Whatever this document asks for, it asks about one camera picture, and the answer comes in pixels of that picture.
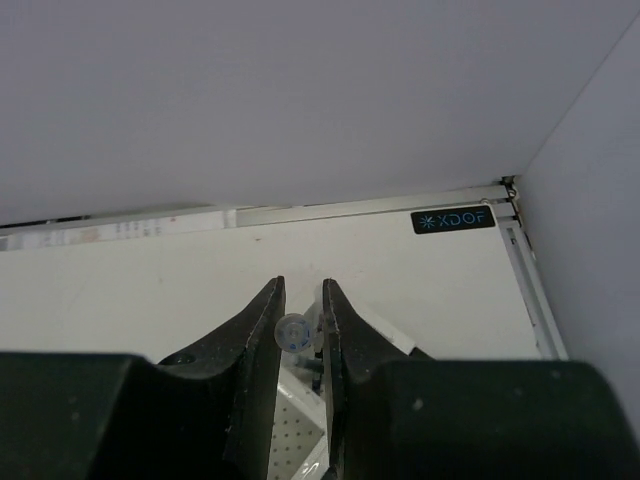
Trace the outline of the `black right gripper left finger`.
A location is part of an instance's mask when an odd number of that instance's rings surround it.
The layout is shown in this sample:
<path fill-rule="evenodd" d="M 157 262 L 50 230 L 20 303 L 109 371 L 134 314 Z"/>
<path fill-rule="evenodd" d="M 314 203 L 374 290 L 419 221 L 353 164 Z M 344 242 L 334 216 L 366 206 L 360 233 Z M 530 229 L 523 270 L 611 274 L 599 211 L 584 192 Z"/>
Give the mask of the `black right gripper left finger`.
<path fill-rule="evenodd" d="M 158 363 L 132 354 L 5 352 L 5 479 L 263 479 L 285 281 Z"/>

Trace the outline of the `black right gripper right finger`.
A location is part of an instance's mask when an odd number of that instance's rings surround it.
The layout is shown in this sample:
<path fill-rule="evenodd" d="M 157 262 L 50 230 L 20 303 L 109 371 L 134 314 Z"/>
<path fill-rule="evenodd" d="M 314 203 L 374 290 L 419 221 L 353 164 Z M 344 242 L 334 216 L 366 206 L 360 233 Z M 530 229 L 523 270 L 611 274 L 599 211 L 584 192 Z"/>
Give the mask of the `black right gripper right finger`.
<path fill-rule="evenodd" d="M 635 479 L 604 377 L 576 361 L 405 354 L 322 285 L 329 479 Z"/>

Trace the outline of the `blue gel pen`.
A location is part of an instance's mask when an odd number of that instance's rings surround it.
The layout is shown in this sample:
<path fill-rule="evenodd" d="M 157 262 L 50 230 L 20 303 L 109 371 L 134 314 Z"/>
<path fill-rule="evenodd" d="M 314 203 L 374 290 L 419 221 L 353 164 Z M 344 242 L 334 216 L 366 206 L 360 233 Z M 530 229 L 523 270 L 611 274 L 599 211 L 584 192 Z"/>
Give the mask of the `blue gel pen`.
<path fill-rule="evenodd" d="M 276 322 L 274 338 L 282 350 L 282 366 L 320 395 L 324 376 L 320 302 L 312 303 L 304 313 L 282 316 Z"/>

